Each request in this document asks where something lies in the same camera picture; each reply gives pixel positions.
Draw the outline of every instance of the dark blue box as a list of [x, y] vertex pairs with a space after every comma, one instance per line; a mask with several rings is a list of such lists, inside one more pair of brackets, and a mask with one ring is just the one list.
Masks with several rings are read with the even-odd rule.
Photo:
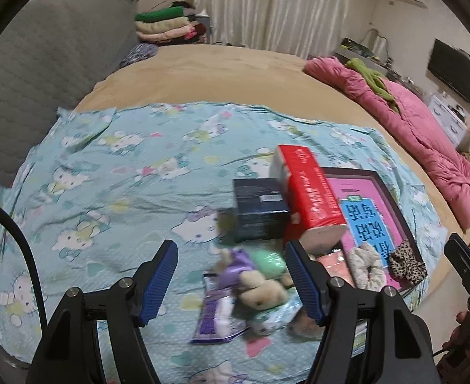
[[290, 209], [277, 179], [234, 179], [235, 240], [281, 238]]

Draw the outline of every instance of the green garment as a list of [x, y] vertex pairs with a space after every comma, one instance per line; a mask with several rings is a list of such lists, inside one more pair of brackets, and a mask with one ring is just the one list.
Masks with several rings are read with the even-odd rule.
[[155, 23], [157, 21], [183, 17], [183, 7], [168, 7], [156, 12], [140, 12], [136, 15], [136, 21]]
[[370, 69], [368, 66], [366, 66], [361, 59], [358, 58], [352, 58], [345, 64], [346, 68], [353, 69], [357, 73], [361, 74], [361, 76], [364, 78], [368, 86], [372, 89], [375, 94], [377, 94], [379, 97], [384, 99], [384, 101], [388, 102], [389, 108], [391, 108], [394, 112], [397, 114], [400, 114], [400, 111], [398, 109], [398, 104], [397, 101], [395, 101], [395, 98], [393, 98], [393, 95], [391, 95], [387, 89], [386, 85], [384, 85], [384, 82], [382, 82], [381, 78], [385, 78], [385, 76], [377, 72], [376, 70]]

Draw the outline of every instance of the metal bolt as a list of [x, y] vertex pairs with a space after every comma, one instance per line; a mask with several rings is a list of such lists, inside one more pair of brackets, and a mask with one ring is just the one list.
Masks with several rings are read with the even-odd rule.
[[345, 281], [341, 277], [333, 277], [331, 278], [330, 283], [334, 287], [342, 287], [345, 284]]
[[80, 289], [78, 287], [71, 287], [67, 289], [66, 296], [75, 297], [79, 292], [80, 292]]
[[397, 295], [397, 289], [392, 286], [385, 286], [384, 293], [386, 293], [389, 297], [394, 297]]
[[123, 277], [118, 284], [123, 289], [128, 289], [133, 284], [133, 280], [130, 277]]

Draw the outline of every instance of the gray headboard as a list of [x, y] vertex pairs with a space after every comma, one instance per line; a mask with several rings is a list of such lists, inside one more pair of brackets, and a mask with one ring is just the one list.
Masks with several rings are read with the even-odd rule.
[[0, 185], [137, 44], [136, 0], [31, 0], [0, 36]]

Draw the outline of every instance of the barcode label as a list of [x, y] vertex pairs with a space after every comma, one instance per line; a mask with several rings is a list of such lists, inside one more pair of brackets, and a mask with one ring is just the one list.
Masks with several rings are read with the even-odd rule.
[[283, 197], [281, 195], [260, 195], [260, 202], [275, 202], [282, 200]]

